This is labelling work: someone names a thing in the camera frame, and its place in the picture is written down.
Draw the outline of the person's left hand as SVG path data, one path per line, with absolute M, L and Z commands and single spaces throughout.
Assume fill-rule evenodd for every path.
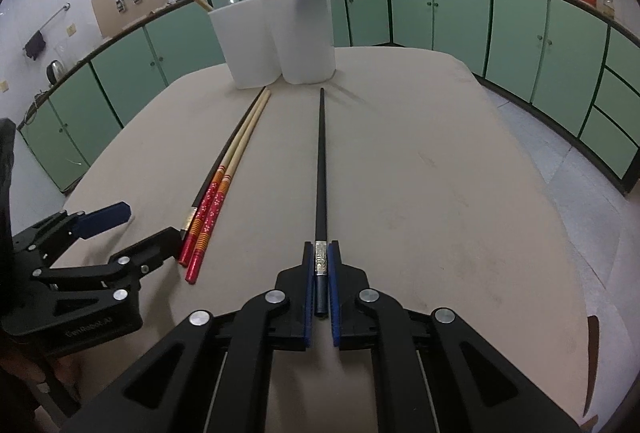
M 34 383 L 46 381 L 47 372 L 52 371 L 55 379 L 66 387 L 74 387 L 80 377 L 80 364 L 74 355 L 37 364 L 20 353 L 9 353 L 1 358 L 1 368 L 18 379 Z

